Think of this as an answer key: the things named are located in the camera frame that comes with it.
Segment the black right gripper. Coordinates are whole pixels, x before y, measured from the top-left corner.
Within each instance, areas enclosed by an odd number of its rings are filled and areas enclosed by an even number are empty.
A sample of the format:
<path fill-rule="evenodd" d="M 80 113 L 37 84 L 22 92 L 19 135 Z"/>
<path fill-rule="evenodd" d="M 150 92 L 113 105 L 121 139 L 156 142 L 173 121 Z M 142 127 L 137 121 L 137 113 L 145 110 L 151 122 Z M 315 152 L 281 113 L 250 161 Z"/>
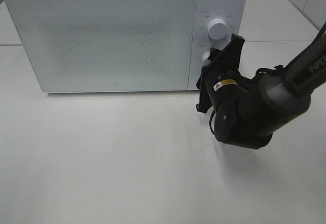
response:
<path fill-rule="evenodd" d="M 199 102 L 196 105 L 198 112 L 206 113 L 228 97 L 225 92 L 219 94 L 222 87 L 232 85 L 244 92 L 250 86 L 251 80 L 239 72 L 244 43 L 245 39 L 242 36 L 232 34 L 229 44 L 222 51 L 213 47 L 210 49 L 208 57 L 210 64 L 202 67 L 196 84 L 200 90 Z"/>

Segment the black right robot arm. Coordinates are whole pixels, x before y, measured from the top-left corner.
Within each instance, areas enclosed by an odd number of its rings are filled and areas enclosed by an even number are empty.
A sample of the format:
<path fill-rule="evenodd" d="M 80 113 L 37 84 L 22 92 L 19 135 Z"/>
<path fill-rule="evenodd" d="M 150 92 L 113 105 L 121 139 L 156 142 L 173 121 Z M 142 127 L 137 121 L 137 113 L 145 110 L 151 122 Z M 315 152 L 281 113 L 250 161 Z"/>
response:
<path fill-rule="evenodd" d="M 200 113 L 211 111 L 209 128 L 217 141 L 260 149 L 273 133 L 304 114 L 311 94 L 325 83 L 325 28 L 286 66 L 241 75 L 243 37 L 232 35 L 222 50 L 211 48 L 197 81 Z"/>

